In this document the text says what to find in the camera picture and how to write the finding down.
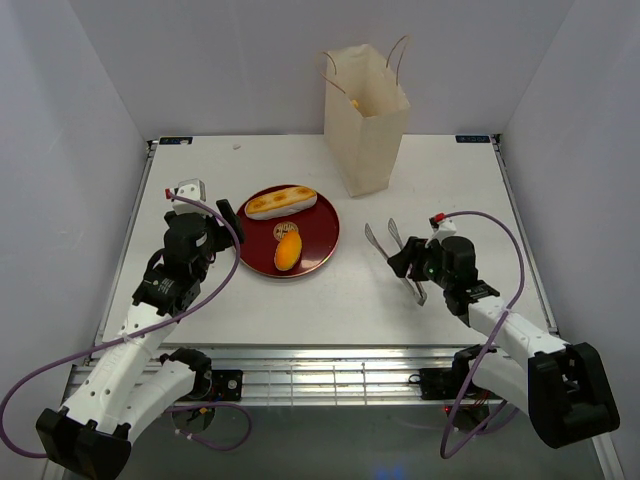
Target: round plate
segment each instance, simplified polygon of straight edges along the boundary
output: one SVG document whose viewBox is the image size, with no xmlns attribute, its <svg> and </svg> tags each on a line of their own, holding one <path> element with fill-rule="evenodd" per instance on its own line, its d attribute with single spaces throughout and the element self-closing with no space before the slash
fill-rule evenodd
<svg viewBox="0 0 640 480">
<path fill-rule="evenodd" d="M 249 268 L 270 277 L 291 278 L 305 275 L 325 263 L 336 249 L 340 235 L 340 221 L 333 205 L 318 193 L 316 204 L 293 215 L 270 220 L 252 220 L 244 213 L 250 200 L 265 193 L 282 190 L 297 185 L 278 185 L 262 190 L 238 209 L 242 221 L 245 241 L 240 258 Z M 281 272 L 274 264 L 276 247 L 282 235 L 291 229 L 298 229 L 302 238 L 300 260 L 291 270 Z"/>
</svg>

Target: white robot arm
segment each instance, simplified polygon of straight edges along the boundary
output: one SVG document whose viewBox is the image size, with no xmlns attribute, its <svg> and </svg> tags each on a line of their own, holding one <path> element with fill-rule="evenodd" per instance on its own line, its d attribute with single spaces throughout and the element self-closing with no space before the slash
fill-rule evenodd
<svg viewBox="0 0 640 480">
<path fill-rule="evenodd" d="M 204 202 L 204 184 L 197 179 L 182 182 L 175 195 Z M 229 203 L 216 204 L 242 242 L 240 220 Z M 190 349 L 161 357 L 160 370 L 134 390 L 176 327 L 167 321 L 189 308 L 216 253 L 233 245 L 231 233 L 199 207 L 175 199 L 172 206 L 165 215 L 169 229 L 164 248 L 149 260 L 118 333 L 124 342 L 105 350 L 80 388 L 59 410 L 43 411 L 36 423 L 47 456 L 89 478 L 116 478 L 131 444 L 167 407 L 188 394 L 207 401 L 211 393 L 211 360 Z M 161 323 L 167 324 L 152 329 Z"/>
<path fill-rule="evenodd" d="M 440 286 L 449 311 L 487 337 L 506 315 L 493 341 L 506 355 L 494 349 L 481 359 L 474 388 L 493 392 L 529 415 L 538 436 L 552 448 L 617 429 L 620 417 L 596 349 L 572 345 L 508 310 L 500 294 L 478 278 L 473 243 L 456 236 L 444 214 L 430 223 L 430 238 L 410 237 L 387 263 L 399 278 Z M 446 371 L 422 369 L 423 398 L 455 398 L 480 350 L 459 352 Z M 453 396 L 442 385 L 450 385 Z"/>
</svg>

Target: bread roll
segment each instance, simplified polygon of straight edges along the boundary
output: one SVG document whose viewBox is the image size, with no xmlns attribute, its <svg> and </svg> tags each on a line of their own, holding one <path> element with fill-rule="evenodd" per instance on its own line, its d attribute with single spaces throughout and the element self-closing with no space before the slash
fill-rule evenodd
<svg viewBox="0 0 640 480">
<path fill-rule="evenodd" d="M 253 220 L 269 220 L 311 208 L 317 200 L 318 194 L 308 187 L 283 188 L 250 200 L 244 213 Z"/>
</svg>

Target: white paper bag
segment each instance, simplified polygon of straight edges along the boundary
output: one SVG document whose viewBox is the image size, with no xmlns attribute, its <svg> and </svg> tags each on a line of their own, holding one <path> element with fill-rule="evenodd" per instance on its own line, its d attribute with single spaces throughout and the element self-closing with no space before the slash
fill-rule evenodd
<svg viewBox="0 0 640 480">
<path fill-rule="evenodd" d="M 409 120 L 409 101 L 389 68 L 403 40 L 408 42 L 408 35 L 387 58 L 368 44 L 321 52 L 328 57 L 324 138 L 352 197 L 389 186 Z"/>
</svg>

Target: orange food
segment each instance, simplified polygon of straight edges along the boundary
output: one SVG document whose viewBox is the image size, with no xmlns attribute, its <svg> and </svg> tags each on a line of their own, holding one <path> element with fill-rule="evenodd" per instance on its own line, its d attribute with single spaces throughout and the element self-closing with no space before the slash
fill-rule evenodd
<svg viewBox="0 0 640 480">
<path fill-rule="evenodd" d="M 276 256 L 274 258 L 276 268 L 282 272 L 291 270 L 298 260 L 302 252 L 302 238 L 295 230 L 287 232 L 278 247 L 276 248 Z"/>
</svg>

